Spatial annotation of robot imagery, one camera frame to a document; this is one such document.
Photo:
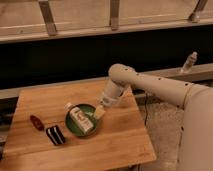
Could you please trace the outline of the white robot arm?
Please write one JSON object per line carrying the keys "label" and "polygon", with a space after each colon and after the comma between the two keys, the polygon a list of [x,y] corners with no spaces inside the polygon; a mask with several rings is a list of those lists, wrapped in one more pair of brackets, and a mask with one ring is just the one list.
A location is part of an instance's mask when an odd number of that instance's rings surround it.
{"label": "white robot arm", "polygon": [[213,87],[142,74],[134,68],[113,64],[100,104],[116,104],[133,85],[184,110],[176,171],[213,171]]}

